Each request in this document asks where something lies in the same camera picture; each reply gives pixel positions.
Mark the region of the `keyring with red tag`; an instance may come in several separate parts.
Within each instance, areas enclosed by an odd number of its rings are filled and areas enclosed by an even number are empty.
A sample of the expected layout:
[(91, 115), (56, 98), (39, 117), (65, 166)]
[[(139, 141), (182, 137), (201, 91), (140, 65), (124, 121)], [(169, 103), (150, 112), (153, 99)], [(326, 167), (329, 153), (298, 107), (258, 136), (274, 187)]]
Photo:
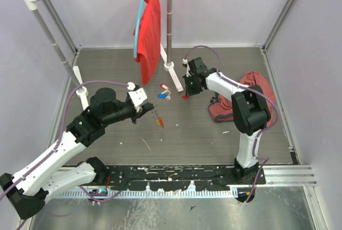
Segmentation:
[(163, 129), (165, 127), (165, 125), (164, 125), (162, 118), (158, 115), (157, 111), (155, 109), (152, 109), (151, 113), (152, 113), (156, 123)]

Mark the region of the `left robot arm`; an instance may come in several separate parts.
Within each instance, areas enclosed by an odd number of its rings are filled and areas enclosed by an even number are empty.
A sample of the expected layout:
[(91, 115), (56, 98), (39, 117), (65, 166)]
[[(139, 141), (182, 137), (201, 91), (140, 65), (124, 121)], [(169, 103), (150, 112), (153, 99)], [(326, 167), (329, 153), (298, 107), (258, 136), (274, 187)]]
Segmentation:
[(154, 105), (145, 90), (136, 87), (125, 101), (116, 98), (111, 88), (101, 88), (90, 98), (90, 105), (63, 129), (56, 142), (32, 163), (11, 175), (1, 175), (1, 187), (18, 216), (29, 219), (55, 196), (83, 184), (102, 185), (108, 169), (97, 157), (90, 157), (76, 168), (57, 173), (67, 161), (105, 134), (111, 124), (130, 119), (136, 122)]

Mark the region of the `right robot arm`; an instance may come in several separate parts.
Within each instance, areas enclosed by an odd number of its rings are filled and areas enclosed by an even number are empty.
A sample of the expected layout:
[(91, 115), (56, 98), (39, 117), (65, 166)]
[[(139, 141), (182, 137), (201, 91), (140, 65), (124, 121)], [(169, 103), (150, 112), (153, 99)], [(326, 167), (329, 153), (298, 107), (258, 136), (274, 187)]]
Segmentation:
[(190, 61), (183, 59), (182, 64), (186, 68), (183, 76), (186, 96), (211, 90), (231, 102), (233, 122), (240, 132), (234, 176), (240, 184), (247, 184), (258, 171), (260, 137), (271, 120), (266, 96), (258, 85), (247, 86), (226, 77), (216, 68), (207, 68), (200, 57)]

